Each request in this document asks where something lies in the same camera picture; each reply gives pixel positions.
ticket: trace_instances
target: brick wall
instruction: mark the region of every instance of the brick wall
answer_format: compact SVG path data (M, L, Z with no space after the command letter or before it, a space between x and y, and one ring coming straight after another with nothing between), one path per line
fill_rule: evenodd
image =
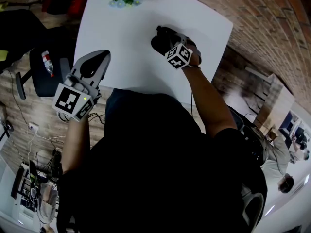
M277 74L311 113L311 26L301 0L199 0L233 22L229 46Z

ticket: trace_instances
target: black and white marker cube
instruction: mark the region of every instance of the black and white marker cube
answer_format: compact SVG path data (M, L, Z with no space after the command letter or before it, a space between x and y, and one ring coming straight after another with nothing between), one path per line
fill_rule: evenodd
M165 54L166 60L176 69L189 65L192 50L186 48L182 43Z

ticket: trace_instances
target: white table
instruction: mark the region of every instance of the white table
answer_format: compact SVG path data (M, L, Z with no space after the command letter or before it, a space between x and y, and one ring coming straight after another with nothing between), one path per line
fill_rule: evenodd
M88 0L81 22L74 62L96 50L109 50L111 62L100 88L166 93L190 103L191 89L150 42L158 25L191 38L202 53L201 69L212 80L233 24L197 0L143 0L132 8L111 8L108 0Z

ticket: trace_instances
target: black t-shirt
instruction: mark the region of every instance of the black t-shirt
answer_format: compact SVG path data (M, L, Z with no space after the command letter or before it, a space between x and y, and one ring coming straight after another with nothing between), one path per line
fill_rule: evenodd
M241 229L242 182L266 186L239 131L209 138L165 95L110 103L103 139L60 179L60 233L71 216L82 233Z

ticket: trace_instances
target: wooden floor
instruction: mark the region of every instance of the wooden floor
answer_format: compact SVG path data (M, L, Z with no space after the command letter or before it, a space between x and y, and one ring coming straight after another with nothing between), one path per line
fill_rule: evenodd
M31 7L31 11L47 28L65 25L70 30L72 37L77 37L79 20L69 19L66 15L48 15L42 13L40 10L40 5L34 5ZM220 91L227 104L242 114L252 113L248 109L247 99L253 96L254 87L260 82L259 78L243 69L245 64L245 60L237 56L230 49L226 49L212 82ZM40 98L36 95L31 78L24 85L26 100L21 100L19 98L15 84L15 74L20 71L21 74L24 75L29 69L29 55L26 54L19 62L16 62L13 67L10 68L13 80L11 80L8 71L5 71L0 75L0 101L6 105L8 120L14 127L14 132L11 133L11 137L5 143L1 150L1 154L14 172L17 171L22 161L25 161L26 163L28 162L27 155L29 151L29 142L34 134L32 132L28 132L27 134L27 125L13 98L12 86L14 96L22 110L25 120L39 125L39 136L50 138L65 135L68 126L66 123L58 119L56 111L52 109L52 98ZM104 114L106 100L110 96L111 91L101 91L101 93L103 96L99 99L98 104L92 111L97 112L100 115ZM196 110L194 110L194 119L199 124L202 131L204 131L202 121ZM91 145L94 146L103 135L103 125L97 118L92 120L90 122ZM62 149L64 140L64 137L57 138L53 140L53 143L56 147ZM34 160L35 154L38 152L39 164L44 165L50 159L53 149L54 146L50 140L36 136L32 141L30 160Z

